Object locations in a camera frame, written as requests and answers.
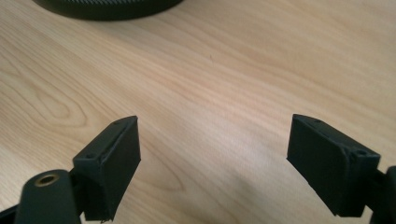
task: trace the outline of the light wooden surface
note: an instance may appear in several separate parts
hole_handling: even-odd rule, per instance
[[[142,162],[114,223],[333,217],[286,161],[291,115],[396,164],[396,1],[185,0],[135,21],[0,2],[0,209],[137,115]]]

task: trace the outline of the black 3d-printed part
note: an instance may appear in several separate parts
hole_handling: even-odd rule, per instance
[[[81,223],[69,173],[47,171],[26,182],[15,223]]]
[[[114,219],[140,162],[137,117],[107,126],[73,159],[73,175],[86,195],[87,220]]]
[[[34,0],[43,8],[66,17],[118,21],[164,11],[181,0]]]
[[[288,160],[335,215],[360,217],[380,156],[321,120],[294,115]]]

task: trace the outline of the black rubber ring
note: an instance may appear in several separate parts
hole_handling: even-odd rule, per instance
[[[90,21],[120,21],[164,11],[182,0],[34,0],[54,13]]]

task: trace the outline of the black rectangular block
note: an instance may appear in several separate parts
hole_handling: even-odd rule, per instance
[[[139,162],[135,116],[114,121],[77,154],[74,174],[87,196],[87,220],[114,219]]]
[[[293,116],[288,160],[335,215],[361,216],[366,181],[374,176],[379,159],[325,122]]]

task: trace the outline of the small hole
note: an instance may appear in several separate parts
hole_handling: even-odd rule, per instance
[[[363,150],[357,150],[356,154],[364,156],[364,155],[367,155],[367,152],[363,151]]]
[[[59,179],[58,175],[51,174],[51,175],[44,175],[37,179],[35,185],[37,187],[46,187],[48,185],[53,184],[55,181]]]
[[[95,155],[94,153],[90,153],[90,154],[86,155],[85,158],[87,158],[87,159],[92,159],[92,158],[94,158],[95,156],[96,156],[96,155]]]

